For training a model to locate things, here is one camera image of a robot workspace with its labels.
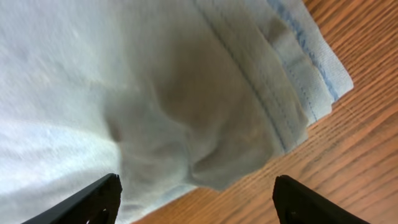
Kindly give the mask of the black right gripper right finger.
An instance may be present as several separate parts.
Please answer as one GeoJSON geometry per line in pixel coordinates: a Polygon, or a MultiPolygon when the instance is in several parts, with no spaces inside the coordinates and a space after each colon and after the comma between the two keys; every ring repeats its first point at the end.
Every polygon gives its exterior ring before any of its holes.
{"type": "Polygon", "coordinates": [[[272,199],[280,224],[369,224],[288,175],[275,178],[272,199]]]}

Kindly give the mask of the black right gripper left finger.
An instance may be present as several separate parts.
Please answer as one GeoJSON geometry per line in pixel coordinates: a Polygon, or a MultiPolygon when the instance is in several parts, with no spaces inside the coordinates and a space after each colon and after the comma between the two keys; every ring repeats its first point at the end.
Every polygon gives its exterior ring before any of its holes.
{"type": "Polygon", "coordinates": [[[120,177],[109,173],[23,224],[115,224],[122,191],[120,177]]]}

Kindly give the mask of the light blue printed t-shirt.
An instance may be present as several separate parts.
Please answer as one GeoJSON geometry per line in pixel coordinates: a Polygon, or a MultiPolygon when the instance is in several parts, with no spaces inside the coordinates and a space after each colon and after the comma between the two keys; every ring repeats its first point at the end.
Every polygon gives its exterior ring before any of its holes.
{"type": "Polygon", "coordinates": [[[224,190],[352,88],[302,1],[2,1],[1,222],[108,173],[118,223],[224,190]]]}

